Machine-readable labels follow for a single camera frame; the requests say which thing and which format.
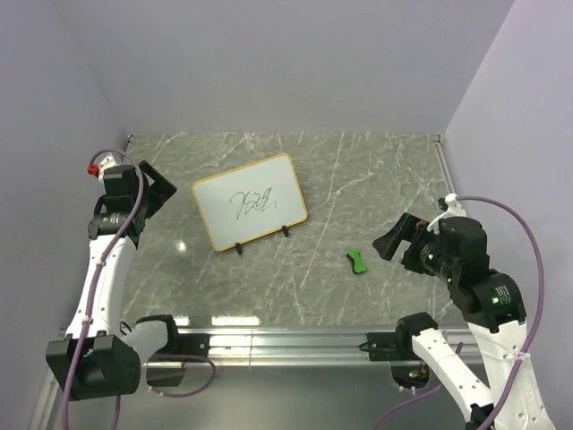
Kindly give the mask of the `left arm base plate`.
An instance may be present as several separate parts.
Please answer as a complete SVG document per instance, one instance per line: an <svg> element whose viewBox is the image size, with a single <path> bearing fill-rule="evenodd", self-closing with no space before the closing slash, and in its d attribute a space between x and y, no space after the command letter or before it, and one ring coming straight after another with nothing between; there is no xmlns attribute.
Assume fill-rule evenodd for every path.
<svg viewBox="0 0 573 430"><path fill-rule="evenodd" d="M175 356L207 357L210 350L210 335L207 333L178 333L165 347L154 353L152 359L174 359Z"/></svg>

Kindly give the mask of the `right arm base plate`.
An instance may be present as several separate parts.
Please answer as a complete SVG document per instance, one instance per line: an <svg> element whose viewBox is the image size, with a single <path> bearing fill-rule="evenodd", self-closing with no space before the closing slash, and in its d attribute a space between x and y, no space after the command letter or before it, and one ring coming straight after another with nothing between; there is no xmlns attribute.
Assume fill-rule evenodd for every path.
<svg viewBox="0 0 573 430"><path fill-rule="evenodd" d="M417 356L401 344L395 332L369 332L366 341L358 346L371 362L415 361Z"/></svg>

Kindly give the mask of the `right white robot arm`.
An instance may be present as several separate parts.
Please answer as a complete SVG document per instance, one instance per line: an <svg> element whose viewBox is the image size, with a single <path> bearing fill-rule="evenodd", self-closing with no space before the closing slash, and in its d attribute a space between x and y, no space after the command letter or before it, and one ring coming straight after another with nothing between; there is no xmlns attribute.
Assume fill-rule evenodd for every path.
<svg viewBox="0 0 573 430"><path fill-rule="evenodd" d="M442 280L474 336L487 380L482 382L448 344L427 313L399 320L395 346L428 365L456 402L468 429L553 429L526 339L526 309L517 283L491 268L479 221L441 218L437 228L409 213L372 245L389 261L407 242L405 269Z"/></svg>

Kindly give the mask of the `yellow framed whiteboard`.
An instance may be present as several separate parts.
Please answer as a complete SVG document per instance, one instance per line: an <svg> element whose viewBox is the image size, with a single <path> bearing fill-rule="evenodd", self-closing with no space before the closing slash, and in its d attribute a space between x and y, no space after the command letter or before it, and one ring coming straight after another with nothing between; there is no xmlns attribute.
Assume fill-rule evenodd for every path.
<svg viewBox="0 0 573 430"><path fill-rule="evenodd" d="M292 158L286 153L198 180L192 195L212 248L223 252L307 220Z"/></svg>

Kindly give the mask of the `green whiteboard eraser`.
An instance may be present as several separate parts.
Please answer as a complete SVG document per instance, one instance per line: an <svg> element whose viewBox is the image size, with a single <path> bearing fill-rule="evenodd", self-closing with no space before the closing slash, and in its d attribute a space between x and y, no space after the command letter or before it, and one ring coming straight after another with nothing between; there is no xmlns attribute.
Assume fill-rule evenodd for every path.
<svg viewBox="0 0 573 430"><path fill-rule="evenodd" d="M354 275L362 274L367 272L367 266L363 261L361 252L357 248L353 248L347 251L346 258L351 264L351 271Z"/></svg>

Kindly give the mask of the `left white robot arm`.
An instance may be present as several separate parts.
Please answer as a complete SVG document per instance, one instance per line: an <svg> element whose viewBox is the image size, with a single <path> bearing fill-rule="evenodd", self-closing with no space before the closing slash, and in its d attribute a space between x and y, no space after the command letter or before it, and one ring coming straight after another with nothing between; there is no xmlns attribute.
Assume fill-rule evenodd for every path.
<svg viewBox="0 0 573 430"><path fill-rule="evenodd" d="M170 314L142 317L130 333L120 332L125 282L141 233L175 186L145 160L133 166L106 157L88 170L105 188L88 224L89 268L71 324L46 351L70 401L135 393L142 365L154 354L176 357L182 341Z"/></svg>

